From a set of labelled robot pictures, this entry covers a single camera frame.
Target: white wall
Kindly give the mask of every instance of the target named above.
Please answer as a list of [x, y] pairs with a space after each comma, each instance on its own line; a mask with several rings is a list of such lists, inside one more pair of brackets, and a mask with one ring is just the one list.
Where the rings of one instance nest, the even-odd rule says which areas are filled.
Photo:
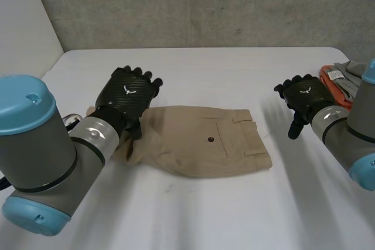
[[0, 0], [0, 74], [42, 77], [62, 54], [40, 0]]

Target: black cable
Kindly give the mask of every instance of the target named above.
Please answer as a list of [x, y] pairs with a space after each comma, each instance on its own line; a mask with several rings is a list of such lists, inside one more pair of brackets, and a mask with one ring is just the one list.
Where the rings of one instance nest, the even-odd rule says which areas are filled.
[[76, 125], [79, 123], [80, 121], [77, 119], [75, 120], [74, 122], [72, 122], [71, 124], [65, 126], [66, 130], [69, 132], [70, 130], [72, 130], [74, 127], [76, 127]]
[[[74, 122], [72, 122], [71, 124], [69, 124], [68, 126], [65, 126], [66, 131], [69, 132], [70, 130], [72, 130], [79, 122], [80, 122], [80, 120], [77, 119]], [[5, 190], [10, 186], [11, 186], [11, 184], [6, 177], [3, 177], [3, 178], [0, 179], [0, 191]]]

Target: carbon fiber hand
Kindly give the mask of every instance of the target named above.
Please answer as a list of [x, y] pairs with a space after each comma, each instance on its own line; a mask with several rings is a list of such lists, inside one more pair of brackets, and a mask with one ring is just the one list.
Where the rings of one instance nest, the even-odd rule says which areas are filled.
[[295, 111], [294, 120], [288, 132], [291, 139], [296, 139], [304, 125], [312, 122], [313, 117], [322, 108], [335, 104], [335, 99], [325, 85], [310, 74], [295, 76], [285, 80], [274, 88], [280, 98], [287, 102], [288, 108]]
[[134, 70], [130, 66], [117, 68], [95, 103], [97, 109], [110, 107], [120, 112], [126, 121], [125, 130], [134, 139], [141, 137], [139, 118], [149, 108], [151, 100], [159, 94], [159, 88], [163, 85], [160, 78], [153, 82], [151, 78], [150, 71], [143, 74], [139, 67]]

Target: orange fabric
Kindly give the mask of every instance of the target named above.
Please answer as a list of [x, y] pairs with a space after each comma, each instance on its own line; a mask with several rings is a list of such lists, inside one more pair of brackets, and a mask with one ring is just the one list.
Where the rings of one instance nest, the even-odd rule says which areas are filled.
[[352, 108], [353, 103], [350, 101], [347, 101], [345, 99], [344, 94], [341, 92], [341, 90], [336, 86], [335, 83], [333, 83], [328, 75], [324, 72], [325, 69], [329, 69], [331, 66], [323, 66], [319, 72], [319, 78], [321, 82], [324, 83], [325, 86], [329, 89], [329, 91], [334, 96], [336, 102], [343, 108], [346, 108], [350, 110]]

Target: khaki pants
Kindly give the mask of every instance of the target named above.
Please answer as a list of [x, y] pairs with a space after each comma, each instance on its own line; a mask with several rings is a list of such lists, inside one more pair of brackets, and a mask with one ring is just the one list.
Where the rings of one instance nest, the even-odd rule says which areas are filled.
[[187, 177], [226, 177], [269, 169], [270, 156], [247, 109], [150, 108], [142, 138], [127, 135], [114, 158]]

